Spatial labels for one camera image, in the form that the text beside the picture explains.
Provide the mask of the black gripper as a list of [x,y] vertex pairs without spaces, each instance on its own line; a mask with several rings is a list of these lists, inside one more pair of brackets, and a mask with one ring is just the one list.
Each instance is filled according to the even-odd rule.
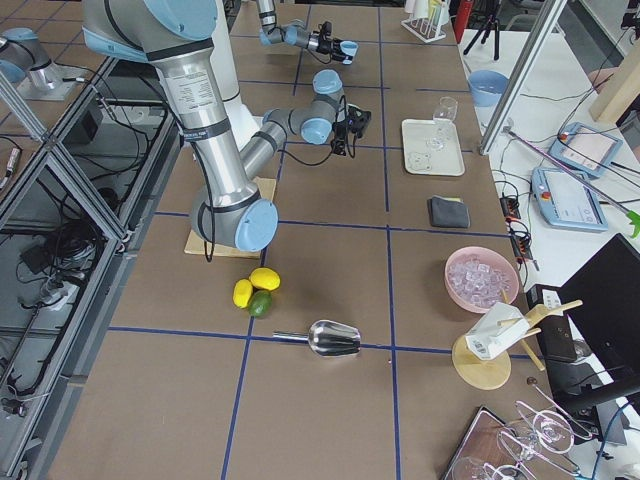
[[350,123],[348,119],[336,121],[332,125],[333,138],[331,139],[331,149],[334,154],[340,156],[347,155],[348,135],[350,133]]
[[350,42],[342,39],[334,39],[326,34],[319,33],[317,35],[316,52],[335,58],[336,62],[342,64],[351,64],[353,56],[342,52],[350,46]]

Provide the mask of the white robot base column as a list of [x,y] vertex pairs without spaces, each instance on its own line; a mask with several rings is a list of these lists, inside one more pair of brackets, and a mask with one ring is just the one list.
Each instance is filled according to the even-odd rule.
[[212,34],[214,50],[211,65],[236,144],[242,150],[259,130],[261,121],[252,115],[242,100],[223,2],[216,0],[215,3],[218,17]]

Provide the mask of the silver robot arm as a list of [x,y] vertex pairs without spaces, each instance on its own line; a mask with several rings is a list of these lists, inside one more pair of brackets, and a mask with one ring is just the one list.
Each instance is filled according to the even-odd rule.
[[258,0],[256,7],[260,20],[260,41],[263,45],[288,44],[308,51],[314,58],[317,55],[327,57],[327,62],[339,62],[350,65],[358,52],[355,41],[343,40],[333,35],[333,25],[325,21],[316,30],[309,30],[299,19],[288,24],[278,22],[275,2]]
[[86,1],[86,45],[105,56],[148,63],[162,87],[205,185],[194,201],[191,224],[212,244],[255,252],[273,239],[274,203],[262,198],[254,177],[291,135],[323,144],[348,111],[341,79],[325,69],[313,78],[315,96],[305,108],[275,109],[239,146],[219,88],[234,73],[218,1]]

